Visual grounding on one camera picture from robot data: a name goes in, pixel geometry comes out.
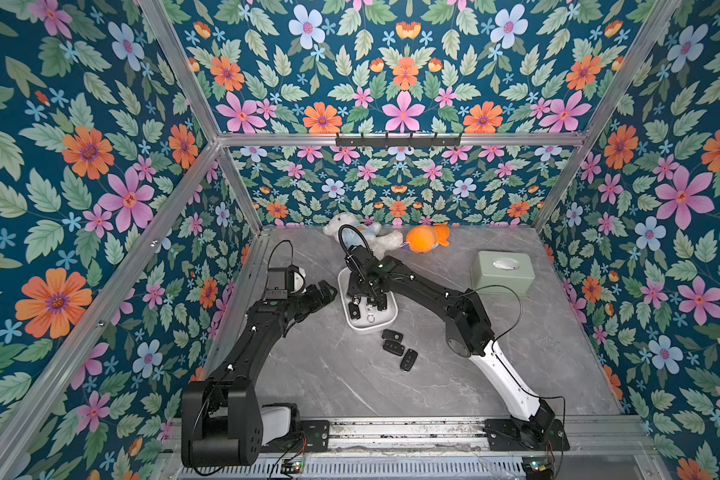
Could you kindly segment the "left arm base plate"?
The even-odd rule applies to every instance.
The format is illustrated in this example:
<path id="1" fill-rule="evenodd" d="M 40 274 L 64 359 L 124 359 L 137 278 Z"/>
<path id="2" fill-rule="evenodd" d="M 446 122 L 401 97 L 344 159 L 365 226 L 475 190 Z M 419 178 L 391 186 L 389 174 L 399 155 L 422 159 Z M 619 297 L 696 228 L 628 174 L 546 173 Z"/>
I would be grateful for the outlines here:
<path id="1" fill-rule="evenodd" d="M 264 443 L 261 453 L 282 453 L 287 447 L 296 453 L 301 449 L 303 440 L 306 440 L 304 452 L 326 452 L 331 437 L 331 422 L 328 420 L 301 420 L 296 426 L 291 426 L 284 436 Z"/>

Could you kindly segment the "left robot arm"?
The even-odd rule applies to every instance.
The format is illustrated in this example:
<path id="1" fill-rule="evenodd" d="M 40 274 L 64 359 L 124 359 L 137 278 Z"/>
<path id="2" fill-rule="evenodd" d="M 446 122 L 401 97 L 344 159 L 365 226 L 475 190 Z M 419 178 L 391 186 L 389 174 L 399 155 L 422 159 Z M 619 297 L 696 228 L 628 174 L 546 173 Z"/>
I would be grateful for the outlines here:
<path id="1" fill-rule="evenodd" d="M 231 352 L 205 379 L 182 393 L 181 460 L 190 469 L 250 466 L 276 434 L 264 425 L 256 384 L 275 344 L 293 324 L 332 303 L 338 290 L 325 280 L 297 287 L 295 267 L 268 272 L 262 297 L 246 311 Z"/>

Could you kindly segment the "black flip key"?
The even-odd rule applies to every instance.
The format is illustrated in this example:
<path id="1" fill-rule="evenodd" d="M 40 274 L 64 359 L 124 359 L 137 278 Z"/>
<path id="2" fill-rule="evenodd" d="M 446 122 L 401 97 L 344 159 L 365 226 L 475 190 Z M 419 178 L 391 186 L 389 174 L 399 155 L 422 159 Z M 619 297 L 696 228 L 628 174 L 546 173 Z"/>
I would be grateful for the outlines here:
<path id="1" fill-rule="evenodd" d="M 410 372 L 418 359 L 418 352 L 414 349 L 407 349 L 404 353 L 399 368 L 404 372 Z"/>

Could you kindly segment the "black key pair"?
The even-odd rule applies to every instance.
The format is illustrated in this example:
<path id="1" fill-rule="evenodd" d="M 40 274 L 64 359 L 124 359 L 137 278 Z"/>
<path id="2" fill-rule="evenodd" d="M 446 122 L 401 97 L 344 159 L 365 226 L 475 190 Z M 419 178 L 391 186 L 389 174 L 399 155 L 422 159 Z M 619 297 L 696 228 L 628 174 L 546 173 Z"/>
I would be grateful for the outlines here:
<path id="1" fill-rule="evenodd" d="M 351 321 L 358 321 L 362 318 L 360 305 L 354 301 L 347 304 L 348 315 Z"/>

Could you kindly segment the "white car key fob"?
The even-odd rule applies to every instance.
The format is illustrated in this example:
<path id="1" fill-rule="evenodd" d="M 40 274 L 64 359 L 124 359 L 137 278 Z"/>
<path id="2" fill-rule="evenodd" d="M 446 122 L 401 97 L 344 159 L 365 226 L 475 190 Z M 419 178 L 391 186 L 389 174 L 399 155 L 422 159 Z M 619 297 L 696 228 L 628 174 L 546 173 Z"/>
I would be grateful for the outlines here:
<path id="1" fill-rule="evenodd" d="M 363 315 L 367 322 L 369 322 L 369 323 L 375 322 L 375 308 L 373 306 L 366 305 L 363 308 Z"/>

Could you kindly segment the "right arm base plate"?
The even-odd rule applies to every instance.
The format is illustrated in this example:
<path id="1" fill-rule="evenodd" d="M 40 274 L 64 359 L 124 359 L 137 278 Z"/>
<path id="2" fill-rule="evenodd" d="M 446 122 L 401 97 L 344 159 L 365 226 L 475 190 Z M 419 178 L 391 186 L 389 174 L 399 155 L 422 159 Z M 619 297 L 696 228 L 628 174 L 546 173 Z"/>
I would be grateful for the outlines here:
<path id="1" fill-rule="evenodd" d="M 568 451 L 570 443 L 559 419 L 549 425 L 517 421 L 513 418 L 487 419 L 483 422 L 492 451 Z"/>

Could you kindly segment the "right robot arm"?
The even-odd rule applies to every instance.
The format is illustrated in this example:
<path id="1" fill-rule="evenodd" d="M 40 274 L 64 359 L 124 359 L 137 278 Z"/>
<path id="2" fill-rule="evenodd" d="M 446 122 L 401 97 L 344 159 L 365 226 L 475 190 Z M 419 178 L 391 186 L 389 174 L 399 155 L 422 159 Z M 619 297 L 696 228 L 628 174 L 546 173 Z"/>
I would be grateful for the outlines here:
<path id="1" fill-rule="evenodd" d="M 521 441 L 546 440 L 555 413 L 509 363 L 477 292 L 442 286 L 392 256 L 379 260 L 362 246 L 347 248 L 345 262 L 349 278 L 344 296 L 351 318 L 372 315 L 380 320 L 389 307 L 389 294 L 425 307 L 443 320 L 449 348 L 477 365 L 499 393 Z"/>

